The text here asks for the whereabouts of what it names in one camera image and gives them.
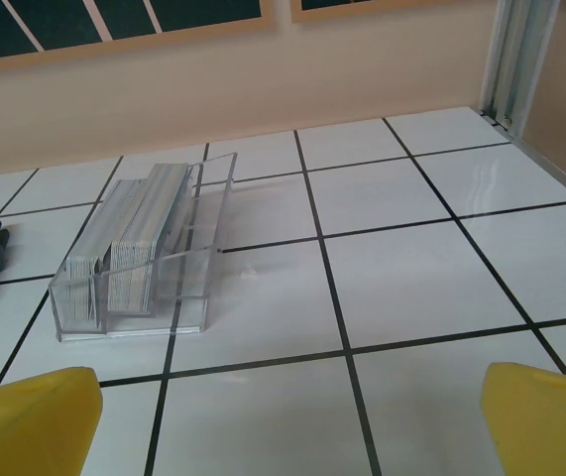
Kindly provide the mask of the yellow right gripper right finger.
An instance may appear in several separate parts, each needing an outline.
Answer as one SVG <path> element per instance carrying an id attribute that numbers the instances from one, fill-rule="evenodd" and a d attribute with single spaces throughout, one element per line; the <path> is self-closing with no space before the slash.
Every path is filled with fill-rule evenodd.
<path id="1" fill-rule="evenodd" d="M 493 363 L 481 410 L 506 476 L 566 476 L 566 375 Z"/>

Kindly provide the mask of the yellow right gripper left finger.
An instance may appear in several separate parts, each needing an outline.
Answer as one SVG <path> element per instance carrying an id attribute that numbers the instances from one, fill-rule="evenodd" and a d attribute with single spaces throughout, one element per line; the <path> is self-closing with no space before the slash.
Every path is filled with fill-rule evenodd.
<path id="1" fill-rule="evenodd" d="M 80 476 L 101 413 L 89 367 L 0 386 L 0 476 Z"/>

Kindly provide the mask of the stack of credit cards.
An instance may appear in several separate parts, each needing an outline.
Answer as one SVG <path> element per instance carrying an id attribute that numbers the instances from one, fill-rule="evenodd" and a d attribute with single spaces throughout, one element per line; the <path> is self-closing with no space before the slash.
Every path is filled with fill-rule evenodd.
<path id="1" fill-rule="evenodd" d="M 189 176 L 188 164 L 156 164 L 133 196 L 110 248 L 110 312 L 150 311 L 153 261 L 170 235 Z"/>
<path id="2" fill-rule="evenodd" d="M 102 272 L 111 244 L 145 181 L 144 178 L 117 180 L 67 255 L 65 271 L 75 318 L 92 318 L 90 277 Z"/>

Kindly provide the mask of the aluminium corner post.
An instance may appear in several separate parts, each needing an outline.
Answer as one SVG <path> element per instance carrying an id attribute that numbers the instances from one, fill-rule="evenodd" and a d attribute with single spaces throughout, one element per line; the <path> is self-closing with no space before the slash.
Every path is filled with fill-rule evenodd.
<path id="1" fill-rule="evenodd" d="M 522 135 L 561 0 L 497 0 L 480 110 Z"/>

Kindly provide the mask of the clear acrylic card stand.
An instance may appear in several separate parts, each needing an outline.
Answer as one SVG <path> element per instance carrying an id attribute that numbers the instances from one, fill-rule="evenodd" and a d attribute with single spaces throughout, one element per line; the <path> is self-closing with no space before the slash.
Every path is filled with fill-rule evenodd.
<path id="1" fill-rule="evenodd" d="M 92 318 L 72 315 L 65 259 L 50 281 L 49 294 L 57 339 L 201 332 L 211 307 L 220 255 L 224 248 L 236 153 L 188 164 L 190 176 L 182 193 L 170 235 L 153 261 L 148 313 L 110 312 L 110 250 L 100 274 L 90 277 Z"/>

